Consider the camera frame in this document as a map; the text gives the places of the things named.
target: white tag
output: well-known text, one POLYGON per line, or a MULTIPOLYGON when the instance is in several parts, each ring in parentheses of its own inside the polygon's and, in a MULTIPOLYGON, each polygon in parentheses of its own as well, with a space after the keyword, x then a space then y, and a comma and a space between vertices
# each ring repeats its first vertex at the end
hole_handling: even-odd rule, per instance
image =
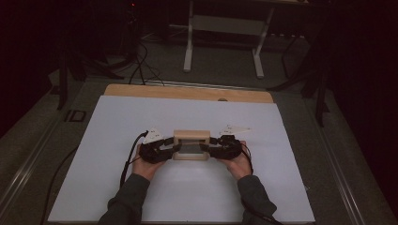
POLYGON ((158 132, 157 129, 152 128, 146 134, 143 143, 153 143, 153 142, 156 142, 156 141, 159 141, 162 139, 163 139, 163 136, 161 135, 161 133, 158 132))
POLYGON ((220 134, 221 135, 235 135, 238 133, 243 133, 243 132, 247 132, 250 131, 251 129, 248 127, 235 127, 235 126, 227 126, 226 128, 224 128, 220 134))

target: hand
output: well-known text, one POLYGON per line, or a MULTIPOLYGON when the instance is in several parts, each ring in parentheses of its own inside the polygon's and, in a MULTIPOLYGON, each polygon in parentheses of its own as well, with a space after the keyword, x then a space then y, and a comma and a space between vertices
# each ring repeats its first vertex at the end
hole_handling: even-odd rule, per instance
POLYGON ((227 159, 217 159, 217 160, 226 165, 226 168, 232 174, 232 176, 234 176, 236 180, 239 180, 240 178, 247 175, 252 175, 250 162, 246 158, 246 156, 243 155, 243 153, 240 153, 238 157, 233 158, 231 160, 227 159))
POLYGON ((152 164, 140 158, 139 154, 140 154, 140 146, 137 147, 137 152, 135 153, 134 162, 132 164, 132 172, 143 176, 148 181, 151 181, 158 168, 160 168, 166 162, 163 161, 156 164, 152 164))

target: forearm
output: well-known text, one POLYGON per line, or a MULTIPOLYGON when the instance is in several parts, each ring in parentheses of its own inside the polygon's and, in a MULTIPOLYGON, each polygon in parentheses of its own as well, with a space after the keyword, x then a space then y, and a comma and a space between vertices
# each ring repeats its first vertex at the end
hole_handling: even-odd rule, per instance
POLYGON ((108 211, 100 218, 98 224, 141 224, 142 206, 148 187, 148 180, 132 174, 115 197, 108 202, 108 211))
MULTIPOLYGON (((257 176, 247 175, 237 181, 241 200, 256 212, 272 218, 276 206, 272 203, 257 176)), ((265 224, 265 221, 248 210, 243 213, 242 224, 265 224)))

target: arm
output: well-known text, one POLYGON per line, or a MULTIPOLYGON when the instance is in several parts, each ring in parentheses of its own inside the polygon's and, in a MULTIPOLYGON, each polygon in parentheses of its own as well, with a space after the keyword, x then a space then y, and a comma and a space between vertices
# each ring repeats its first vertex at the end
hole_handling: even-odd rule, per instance
POLYGON ((276 211, 276 206, 272 203, 264 186, 261 184, 257 176, 252 175, 249 160, 240 154, 232 160, 219 159, 226 165, 228 171, 237 180, 237 188, 240 193, 241 200, 245 206, 243 213, 243 225, 271 224, 265 222, 262 218, 255 216, 248 210, 252 210, 272 218, 272 214, 276 211))
POLYGON ((108 211, 100 218, 99 225, 141 224, 142 206, 150 181, 156 170, 165 162, 151 164, 135 155, 133 174, 127 179, 115 197, 108 202, 108 211))

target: white tabletop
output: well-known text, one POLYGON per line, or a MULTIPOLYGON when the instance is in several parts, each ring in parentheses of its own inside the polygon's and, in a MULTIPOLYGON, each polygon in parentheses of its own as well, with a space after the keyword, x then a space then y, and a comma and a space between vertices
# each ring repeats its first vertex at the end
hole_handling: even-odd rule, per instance
MULTIPOLYGON (((218 138, 227 125, 251 129, 236 138, 246 141, 252 152, 254 175, 278 207, 274 217, 313 222, 276 104, 106 96, 99 99, 49 221, 98 221, 142 132, 156 128, 171 137, 174 129, 204 129, 218 138)), ((143 222, 240 222, 239 198, 236 181, 215 159, 169 160, 151 182, 143 222)))

